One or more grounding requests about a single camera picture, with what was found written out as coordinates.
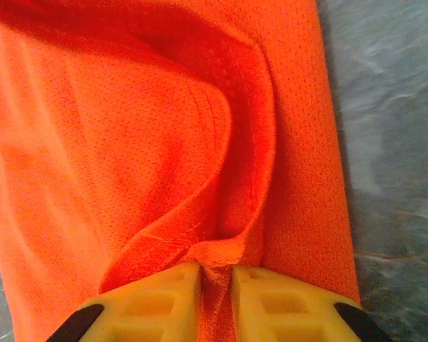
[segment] black corner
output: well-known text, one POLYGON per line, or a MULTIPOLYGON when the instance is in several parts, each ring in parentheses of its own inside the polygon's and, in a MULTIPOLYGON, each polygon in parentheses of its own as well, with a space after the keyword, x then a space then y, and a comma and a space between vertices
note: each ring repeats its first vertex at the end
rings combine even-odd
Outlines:
POLYGON ((363 310, 346 303, 336 303, 335 308, 362 342, 393 342, 363 310))
POLYGON ((47 342, 79 342, 105 307, 93 304, 73 313, 47 342))

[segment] gray marble surface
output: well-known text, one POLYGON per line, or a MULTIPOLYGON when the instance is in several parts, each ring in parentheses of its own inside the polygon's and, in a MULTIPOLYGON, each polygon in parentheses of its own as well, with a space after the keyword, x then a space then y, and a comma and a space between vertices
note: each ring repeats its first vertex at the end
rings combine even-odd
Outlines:
POLYGON ((428 341, 428 0, 319 8, 363 306, 396 342, 428 341))

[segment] orange safety vest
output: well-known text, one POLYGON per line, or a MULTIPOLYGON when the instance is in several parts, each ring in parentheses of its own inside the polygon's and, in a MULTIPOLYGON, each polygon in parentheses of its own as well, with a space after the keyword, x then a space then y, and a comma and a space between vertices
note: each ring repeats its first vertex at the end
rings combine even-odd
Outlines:
POLYGON ((315 0, 0 0, 0 268, 17 341, 185 261, 359 301, 315 0))

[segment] orange fabric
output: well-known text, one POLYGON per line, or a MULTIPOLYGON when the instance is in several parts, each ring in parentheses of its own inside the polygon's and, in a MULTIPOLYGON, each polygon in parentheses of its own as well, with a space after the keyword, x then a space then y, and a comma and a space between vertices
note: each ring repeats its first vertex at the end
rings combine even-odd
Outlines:
POLYGON ((0 267, 17 341, 99 292, 230 265, 358 301, 314 0, 0 0, 0 267))

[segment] gray stone floor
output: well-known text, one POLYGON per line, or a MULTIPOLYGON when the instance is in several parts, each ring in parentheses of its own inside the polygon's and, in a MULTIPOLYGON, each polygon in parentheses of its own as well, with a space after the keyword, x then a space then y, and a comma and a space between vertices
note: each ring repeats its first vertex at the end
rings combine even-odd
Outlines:
POLYGON ((428 0, 319 7, 363 305, 396 342, 428 341, 428 0))

